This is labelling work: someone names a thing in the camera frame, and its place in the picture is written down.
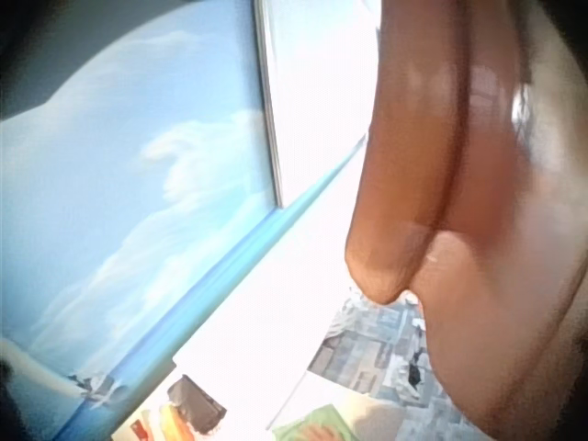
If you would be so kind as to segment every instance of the hand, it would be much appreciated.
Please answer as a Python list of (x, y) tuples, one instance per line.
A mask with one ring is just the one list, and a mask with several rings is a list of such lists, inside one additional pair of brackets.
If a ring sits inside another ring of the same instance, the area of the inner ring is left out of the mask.
[(304, 429), (304, 441), (343, 441), (333, 429), (310, 425)]

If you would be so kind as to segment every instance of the blue sky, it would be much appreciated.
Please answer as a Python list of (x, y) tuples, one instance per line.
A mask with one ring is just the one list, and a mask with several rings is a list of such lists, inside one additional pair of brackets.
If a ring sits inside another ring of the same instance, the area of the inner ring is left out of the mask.
[(114, 367), (274, 207), (250, 2), (132, 31), (4, 123), (3, 334)]

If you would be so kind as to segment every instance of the orange object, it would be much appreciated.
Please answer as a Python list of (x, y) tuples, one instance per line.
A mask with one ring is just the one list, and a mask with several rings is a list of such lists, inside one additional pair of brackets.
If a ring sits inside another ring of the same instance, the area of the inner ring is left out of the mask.
[(159, 413), (165, 441), (195, 441), (192, 431), (172, 404), (162, 406)]

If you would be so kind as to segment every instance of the green object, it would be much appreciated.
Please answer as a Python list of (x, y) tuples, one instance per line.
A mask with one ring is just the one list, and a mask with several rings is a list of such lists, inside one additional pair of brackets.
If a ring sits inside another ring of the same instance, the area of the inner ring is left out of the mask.
[(318, 425), (333, 429), (339, 433), (342, 441), (359, 441), (332, 404), (312, 411), (303, 419), (292, 424), (283, 425), (274, 429), (274, 436), (276, 437), (276, 441), (305, 440), (306, 438), (302, 435), (302, 431), (309, 425)]

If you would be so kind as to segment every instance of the gray patterned cloth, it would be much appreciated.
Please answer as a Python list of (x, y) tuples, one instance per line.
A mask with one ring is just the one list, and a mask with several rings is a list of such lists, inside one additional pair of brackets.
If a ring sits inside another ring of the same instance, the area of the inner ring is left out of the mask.
[(425, 323), (408, 291), (381, 307), (352, 285), (309, 371), (406, 408), (397, 440), (490, 439), (458, 411), (436, 380)]

